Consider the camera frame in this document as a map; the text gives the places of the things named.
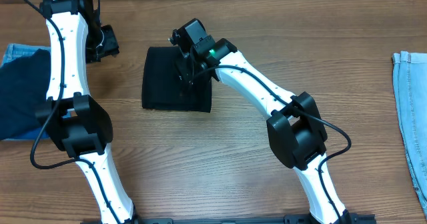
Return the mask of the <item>black t-shirt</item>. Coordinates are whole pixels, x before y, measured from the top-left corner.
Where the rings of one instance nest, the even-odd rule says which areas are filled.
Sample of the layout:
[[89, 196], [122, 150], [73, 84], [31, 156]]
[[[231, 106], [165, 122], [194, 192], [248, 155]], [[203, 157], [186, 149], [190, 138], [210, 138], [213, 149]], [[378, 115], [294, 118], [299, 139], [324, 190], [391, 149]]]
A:
[[150, 47], [143, 70], [141, 106], [170, 111], [211, 111], [212, 88], [178, 87], [175, 59], [178, 47]]

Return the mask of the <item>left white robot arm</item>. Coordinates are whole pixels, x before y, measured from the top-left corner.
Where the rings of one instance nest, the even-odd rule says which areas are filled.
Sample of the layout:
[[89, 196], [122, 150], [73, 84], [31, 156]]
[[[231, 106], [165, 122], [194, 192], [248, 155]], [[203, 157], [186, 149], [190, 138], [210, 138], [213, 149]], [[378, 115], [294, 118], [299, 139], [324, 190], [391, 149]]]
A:
[[87, 64], [119, 53], [113, 29], [101, 25], [93, 0], [42, 0], [40, 12], [49, 30], [51, 74], [36, 118], [69, 162], [83, 171], [101, 223], [137, 223], [113, 161], [111, 119], [91, 96], [87, 81]]

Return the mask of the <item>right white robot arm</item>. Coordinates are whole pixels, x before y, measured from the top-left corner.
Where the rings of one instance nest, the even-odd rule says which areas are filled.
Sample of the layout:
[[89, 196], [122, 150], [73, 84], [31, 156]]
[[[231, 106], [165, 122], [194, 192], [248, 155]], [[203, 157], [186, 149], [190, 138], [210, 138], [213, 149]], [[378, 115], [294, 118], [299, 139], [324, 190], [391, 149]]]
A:
[[350, 223], [350, 214], [340, 201], [328, 172], [326, 129], [340, 128], [322, 120], [314, 98], [282, 89], [255, 69], [228, 40], [210, 36], [196, 40], [172, 37], [184, 57], [192, 62], [193, 85], [203, 77], [235, 89], [266, 119], [270, 149], [278, 161], [294, 170], [309, 202], [314, 223]]

